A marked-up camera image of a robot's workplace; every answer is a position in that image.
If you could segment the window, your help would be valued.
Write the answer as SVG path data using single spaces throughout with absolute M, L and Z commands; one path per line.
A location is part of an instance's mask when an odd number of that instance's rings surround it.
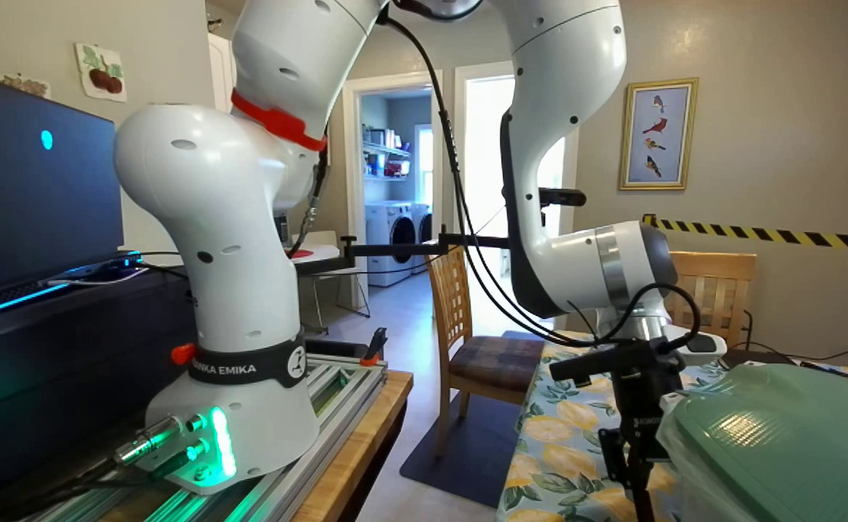
M 433 204 L 434 136 L 429 123 L 415 125 L 415 201 Z

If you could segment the wall shelf with items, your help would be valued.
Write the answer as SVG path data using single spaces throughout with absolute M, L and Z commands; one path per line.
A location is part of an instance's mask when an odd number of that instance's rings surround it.
M 363 124 L 361 130 L 365 178 L 400 181 L 410 175 L 413 142 L 405 141 L 389 128 Z

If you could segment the black and orange clamp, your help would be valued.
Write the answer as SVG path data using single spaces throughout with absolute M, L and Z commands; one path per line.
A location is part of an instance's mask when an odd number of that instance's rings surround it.
M 363 367 L 371 367 L 377 365 L 382 358 L 384 345 L 387 343 L 387 328 L 380 327 L 375 330 L 373 337 L 368 345 L 368 348 L 363 357 L 360 359 L 360 364 Z

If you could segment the blue floor mat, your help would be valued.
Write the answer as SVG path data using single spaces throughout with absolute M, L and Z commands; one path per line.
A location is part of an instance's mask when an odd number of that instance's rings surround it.
M 501 336 L 539 340 L 519 331 L 506 331 Z M 435 456 L 437 424 L 434 423 L 400 467 L 400 475 L 496 508 L 514 456 L 521 404 L 473 394 L 466 418 L 460 419 L 459 397 L 452 399 L 449 436 L 443 456 Z

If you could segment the wooden chair with plaid cushion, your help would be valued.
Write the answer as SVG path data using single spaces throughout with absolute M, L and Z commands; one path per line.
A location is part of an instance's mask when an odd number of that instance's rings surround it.
M 440 458 L 450 429 L 450 393 L 458 391 L 458 417 L 468 413 L 471 394 L 520 405 L 544 348 L 541 340 L 474 335 L 464 252 L 427 255 L 437 332 L 438 399 L 435 456 Z

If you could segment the black laptop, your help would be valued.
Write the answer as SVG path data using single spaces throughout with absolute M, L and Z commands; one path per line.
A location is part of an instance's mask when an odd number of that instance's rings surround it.
M 124 251 L 115 130 L 0 83 L 0 311 Z

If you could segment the yellow and black caution tape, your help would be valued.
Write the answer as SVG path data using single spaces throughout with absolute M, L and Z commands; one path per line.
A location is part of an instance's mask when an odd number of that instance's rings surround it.
M 739 225 L 669 220 L 659 218 L 654 214 L 643 215 L 641 222 L 663 231 L 848 250 L 848 234 L 841 233 L 797 232 L 788 229 L 739 227 Z

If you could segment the wooden bench robot stand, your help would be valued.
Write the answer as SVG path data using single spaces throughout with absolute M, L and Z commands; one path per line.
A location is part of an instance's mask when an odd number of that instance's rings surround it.
M 307 379 L 321 422 L 297 462 L 212 494 L 165 479 L 143 482 L 134 466 L 108 465 L 111 432 L 0 489 L 0 522 L 353 522 L 401 426 L 413 377 L 383 361 L 363 367 L 315 356 Z

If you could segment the fruit wall tile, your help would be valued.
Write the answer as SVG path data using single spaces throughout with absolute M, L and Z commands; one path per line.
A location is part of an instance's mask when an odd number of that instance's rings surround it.
M 88 43 L 74 43 L 73 49 L 80 82 L 89 98 L 128 102 L 124 63 L 118 51 Z

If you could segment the row of white washing machines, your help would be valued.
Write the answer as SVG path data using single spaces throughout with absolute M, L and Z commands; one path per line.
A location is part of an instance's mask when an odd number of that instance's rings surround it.
M 365 241 L 375 245 L 423 244 L 429 241 L 432 205 L 421 202 L 381 201 L 365 206 Z M 426 257 L 388 254 L 366 259 L 368 284 L 386 288 L 427 271 Z

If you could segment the lemon print tablecloth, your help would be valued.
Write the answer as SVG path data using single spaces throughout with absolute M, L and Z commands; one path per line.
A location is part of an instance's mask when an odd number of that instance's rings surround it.
M 583 348 L 547 344 L 519 420 L 496 522 L 637 522 L 598 430 L 612 381 L 556 382 Z M 667 417 L 670 461 L 649 478 L 655 522 L 848 522 L 848 378 L 782 363 L 689 367 Z

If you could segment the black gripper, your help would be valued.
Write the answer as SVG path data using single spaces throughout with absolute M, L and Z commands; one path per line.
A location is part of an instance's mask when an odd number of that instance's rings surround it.
M 651 463 L 668 459 L 656 441 L 662 422 L 660 397 L 682 389 L 685 369 L 666 339 L 636 340 L 616 347 L 618 366 L 612 371 L 619 428 L 597 431 L 609 479 L 623 486 L 633 502 L 637 522 L 651 522 L 647 485 Z

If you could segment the white folding table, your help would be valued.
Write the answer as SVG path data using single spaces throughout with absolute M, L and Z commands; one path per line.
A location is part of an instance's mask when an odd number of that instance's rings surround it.
M 334 307 L 370 318 L 368 285 L 363 280 L 360 268 L 347 268 L 337 261 L 342 256 L 337 235 L 333 231 L 311 232 L 297 236 L 295 241 L 300 242 L 297 251 L 293 252 L 299 284 L 310 289 L 304 307 L 310 307 L 312 315 L 302 320 L 307 330 L 312 334 L 329 334 L 329 325 L 324 318 L 325 305 L 321 300 L 322 281 L 337 282 Z

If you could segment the black computer case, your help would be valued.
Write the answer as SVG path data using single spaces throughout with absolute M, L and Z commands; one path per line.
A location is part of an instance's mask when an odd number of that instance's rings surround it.
M 0 311 L 0 489 L 141 414 L 195 338 L 189 284 L 162 272 Z

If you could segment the framed bird picture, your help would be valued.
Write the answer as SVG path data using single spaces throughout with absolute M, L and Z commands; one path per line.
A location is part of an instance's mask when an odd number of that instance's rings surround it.
M 698 95 L 698 78 L 626 86 L 620 191 L 685 191 Z

